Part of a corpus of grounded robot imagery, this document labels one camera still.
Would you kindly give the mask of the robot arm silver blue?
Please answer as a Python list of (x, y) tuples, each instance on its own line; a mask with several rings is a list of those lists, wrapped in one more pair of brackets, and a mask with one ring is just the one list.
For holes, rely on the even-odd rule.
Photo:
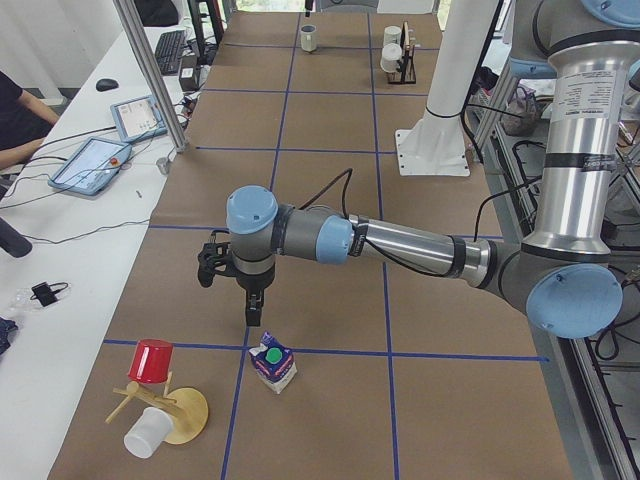
[(461, 278), (561, 338), (609, 326), (623, 289), (608, 269), (601, 228), (628, 71), (639, 57), (635, 1), (520, 1), (511, 58), (556, 72), (533, 231), (519, 245), (468, 241), (323, 208), (279, 203), (261, 186), (227, 201), (239, 283), (273, 274), (277, 255), (341, 264), (379, 255), (405, 268)]

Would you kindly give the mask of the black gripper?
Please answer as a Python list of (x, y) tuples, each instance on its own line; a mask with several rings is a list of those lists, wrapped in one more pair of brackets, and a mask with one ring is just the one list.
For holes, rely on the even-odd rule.
[(261, 325), (265, 290), (273, 282), (273, 273), (263, 272), (253, 275), (240, 272), (237, 275), (236, 282), (245, 291), (246, 325), (248, 327), (259, 327)]

